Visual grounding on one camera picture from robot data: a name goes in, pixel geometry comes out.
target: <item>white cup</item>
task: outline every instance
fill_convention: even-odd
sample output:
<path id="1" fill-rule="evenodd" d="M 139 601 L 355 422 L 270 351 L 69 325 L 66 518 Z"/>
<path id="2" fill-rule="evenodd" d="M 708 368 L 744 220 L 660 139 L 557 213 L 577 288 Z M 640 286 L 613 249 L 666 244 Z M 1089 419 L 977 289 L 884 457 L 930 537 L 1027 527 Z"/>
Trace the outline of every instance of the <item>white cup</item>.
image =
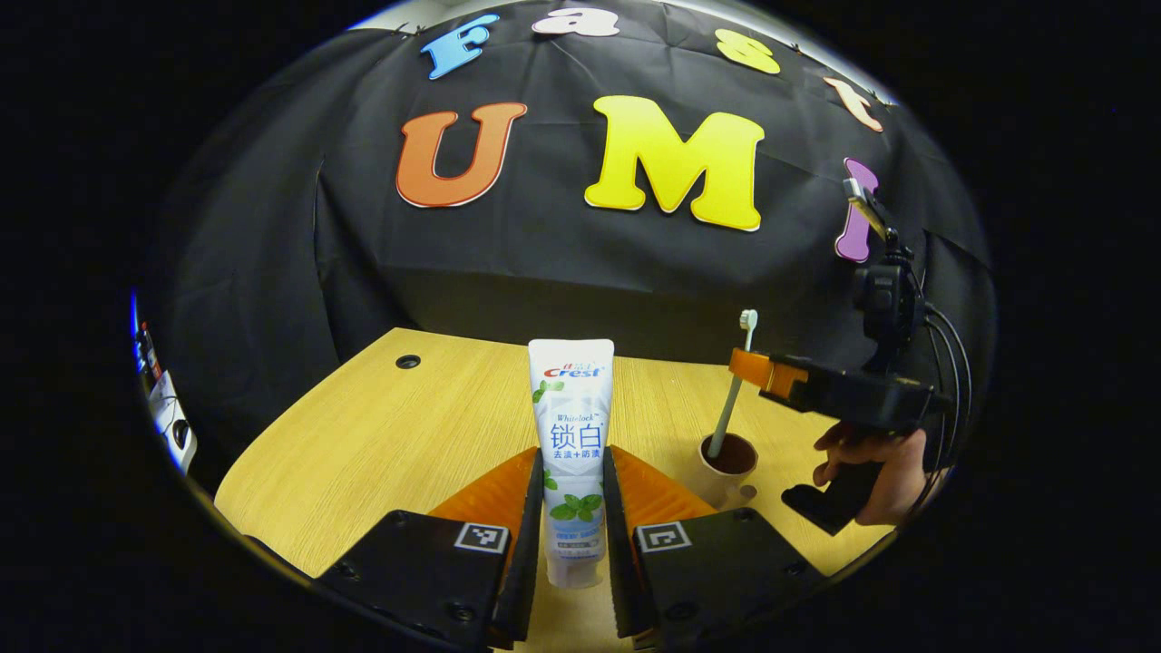
<path id="1" fill-rule="evenodd" d="M 714 510 L 741 508 L 758 495 L 756 487 L 743 485 L 758 465 L 758 451 L 745 438 L 726 433 L 717 458 L 709 459 L 706 452 L 712 438 L 701 440 L 680 480 Z"/>

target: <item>mint leaf graphic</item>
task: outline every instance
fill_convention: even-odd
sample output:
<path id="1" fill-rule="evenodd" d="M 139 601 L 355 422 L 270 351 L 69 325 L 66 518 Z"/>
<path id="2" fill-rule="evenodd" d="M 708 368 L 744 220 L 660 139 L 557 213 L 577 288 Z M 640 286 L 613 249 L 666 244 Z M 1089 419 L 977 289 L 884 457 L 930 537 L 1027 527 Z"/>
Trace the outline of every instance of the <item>mint leaf graphic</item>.
<path id="1" fill-rule="evenodd" d="M 557 505 L 556 508 L 553 508 L 551 510 L 549 510 L 548 515 L 553 519 L 565 521 L 565 519 L 571 519 L 572 517 L 576 517 L 577 511 L 571 505 L 569 505 L 567 503 L 562 503 L 562 504 Z"/>

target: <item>table surface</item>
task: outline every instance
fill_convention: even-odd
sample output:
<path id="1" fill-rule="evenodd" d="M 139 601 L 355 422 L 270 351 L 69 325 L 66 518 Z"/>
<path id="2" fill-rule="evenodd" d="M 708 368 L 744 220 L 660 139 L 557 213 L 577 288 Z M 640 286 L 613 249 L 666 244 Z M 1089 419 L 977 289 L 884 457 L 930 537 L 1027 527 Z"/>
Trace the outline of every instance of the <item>table surface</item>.
<path id="1" fill-rule="evenodd" d="M 405 354 L 421 363 L 397 367 Z M 607 444 L 680 478 L 717 424 L 730 379 L 724 363 L 616 357 Z M 743 385 L 729 424 L 758 451 L 750 505 L 825 575 L 892 530 L 851 523 L 830 537 L 783 504 L 781 491 L 810 482 L 825 459 L 812 445 L 834 423 Z M 387 512 L 427 512 L 536 444 L 526 346 L 392 329 L 271 424 L 230 468 L 215 505 L 317 577 Z M 528 643 L 517 651 L 632 651 L 616 639 L 607 555 L 603 581 L 587 589 L 553 587 L 545 567 L 541 552 Z"/>

